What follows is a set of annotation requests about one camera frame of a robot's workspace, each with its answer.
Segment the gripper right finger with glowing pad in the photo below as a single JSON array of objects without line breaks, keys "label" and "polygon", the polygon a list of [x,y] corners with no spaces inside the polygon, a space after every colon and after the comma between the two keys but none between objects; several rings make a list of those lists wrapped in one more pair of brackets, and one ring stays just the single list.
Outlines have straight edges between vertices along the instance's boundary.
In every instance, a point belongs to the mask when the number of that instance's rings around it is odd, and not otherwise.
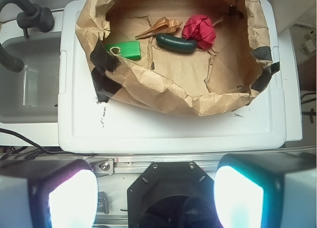
[{"label": "gripper right finger with glowing pad", "polygon": [[308,152],[226,154],[213,192],[225,228],[315,228],[317,157]]}]

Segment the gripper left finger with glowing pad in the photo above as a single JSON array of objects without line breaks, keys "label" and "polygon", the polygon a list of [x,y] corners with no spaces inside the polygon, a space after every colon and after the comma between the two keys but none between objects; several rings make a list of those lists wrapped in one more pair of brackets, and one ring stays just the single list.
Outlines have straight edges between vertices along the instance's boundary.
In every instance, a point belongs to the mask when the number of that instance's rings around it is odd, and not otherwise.
[{"label": "gripper left finger with glowing pad", "polygon": [[90,165],[76,160],[2,160],[2,228],[91,228],[98,183]]}]

